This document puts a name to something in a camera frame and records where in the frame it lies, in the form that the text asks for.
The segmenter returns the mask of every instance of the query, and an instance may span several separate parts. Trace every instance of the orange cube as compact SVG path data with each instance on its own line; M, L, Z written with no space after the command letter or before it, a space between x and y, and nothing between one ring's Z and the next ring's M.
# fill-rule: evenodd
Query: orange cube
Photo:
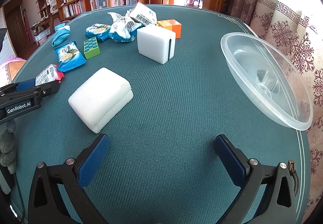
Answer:
M167 20L157 21L157 26L161 26L161 27L168 29L170 31L173 30L172 25Z
M175 19L157 21L157 26L161 26L165 29L175 32L176 38L180 38L181 23L177 22Z
M180 38L181 23L177 22L175 19L167 20L172 26L172 31L176 33L176 38Z

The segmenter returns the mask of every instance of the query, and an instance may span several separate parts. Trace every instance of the green toy block with circles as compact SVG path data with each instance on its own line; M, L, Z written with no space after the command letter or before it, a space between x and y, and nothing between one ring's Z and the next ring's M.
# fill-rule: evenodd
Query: green toy block with circles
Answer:
M84 55L86 59L90 59L93 56L100 54L100 48L96 37L92 37L84 41Z

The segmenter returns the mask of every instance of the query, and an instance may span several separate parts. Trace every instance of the white foam block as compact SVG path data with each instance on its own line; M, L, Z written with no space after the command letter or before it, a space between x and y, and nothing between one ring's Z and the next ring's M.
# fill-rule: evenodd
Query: white foam block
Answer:
M137 30L140 54L164 64L174 56L176 33L160 26L147 25Z
M132 98L126 79L101 68L69 97L68 103L89 129L99 133Z

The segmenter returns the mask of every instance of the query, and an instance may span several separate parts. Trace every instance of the green tablecloth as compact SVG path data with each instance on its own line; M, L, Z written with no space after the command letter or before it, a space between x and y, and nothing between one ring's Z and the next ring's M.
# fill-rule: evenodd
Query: green tablecloth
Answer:
M240 20L206 10L150 7L159 20L182 23L173 59L160 65L138 53L137 41L107 40L100 43L99 56L65 73L59 92L43 99L41 109L17 119L17 177L26 208L37 163L61 164L96 138L67 100L92 74L106 67L127 79L134 94L101 130L111 138L111 151L92 184L85 187L110 224L215 223L239 190L214 152L213 139L218 134L226 134L246 156L262 164L295 160L300 223L310 184L306 133L280 126L262 114L236 84L221 51L225 33L248 29ZM107 12L124 15L127 9L114 7L80 15L70 23L66 42L76 41L83 51L86 27L111 24ZM17 81L34 78L47 65L57 63L49 39L26 62ZM61 190L71 216L79 221ZM246 220L252 218L261 196ZM16 188L12 203L21 212Z

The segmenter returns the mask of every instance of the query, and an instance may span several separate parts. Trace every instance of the snack package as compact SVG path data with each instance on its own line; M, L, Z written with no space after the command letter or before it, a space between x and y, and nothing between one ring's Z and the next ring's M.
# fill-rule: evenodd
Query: snack package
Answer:
M137 36L137 29L143 25L141 23L135 23L129 16L130 11L127 11L125 16L117 13L109 12L113 19L109 36L114 42L132 42Z
M110 25L94 24L85 30L85 36L88 38L96 37L98 41L104 42L109 38Z
M54 80L61 81L64 74L57 70L58 66L59 65L49 65L46 67L38 76L36 76L35 86L52 82Z
M59 60L58 71L66 72L86 63L75 41L56 47L54 50Z

